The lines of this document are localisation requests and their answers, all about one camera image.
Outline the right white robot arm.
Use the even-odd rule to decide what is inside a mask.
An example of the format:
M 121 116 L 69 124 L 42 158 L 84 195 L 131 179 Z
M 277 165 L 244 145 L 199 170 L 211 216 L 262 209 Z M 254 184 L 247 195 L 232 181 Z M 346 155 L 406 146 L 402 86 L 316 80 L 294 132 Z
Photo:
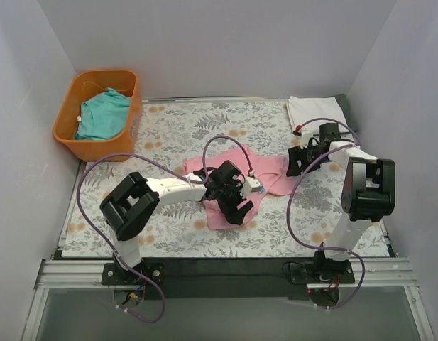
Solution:
M 395 163 L 361 150 L 353 139 L 341 135 L 342 123 L 328 119 L 319 132 L 299 125 L 295 135 L 299 146 L 289 149 L 286 175 L 297 179 L 296 185 L 322 162 L 331 161 L 345 171 L 341 190 L 341 217 L 331 236 L 313 246 L 311 258 L 288 263 L 293 284 L 353 283 L 350 258 L 364 232 L 374 223 L 392 214 L 395 208 Z

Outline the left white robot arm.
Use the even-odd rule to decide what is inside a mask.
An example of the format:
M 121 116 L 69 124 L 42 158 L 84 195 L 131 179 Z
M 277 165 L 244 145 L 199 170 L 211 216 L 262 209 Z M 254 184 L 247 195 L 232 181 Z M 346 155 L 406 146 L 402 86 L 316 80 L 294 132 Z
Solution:
M 242 172 L 231 162 L 224 161 L 218 168 L 208 167 L 179 178 L 144 178 L 139 172 L 127 175 L 100 204 L 116 249 L 114 275 L 118 284 L 142 283 L 142 274 L 156 283 L 152 266 L 144 266 L 138 235 L 149 219 L 160 209 L 181 202 L 215 201 L 227 223 L 242 225 L 253 208 L 248 199 L 263 188 L 262 182 L 251 171 Z

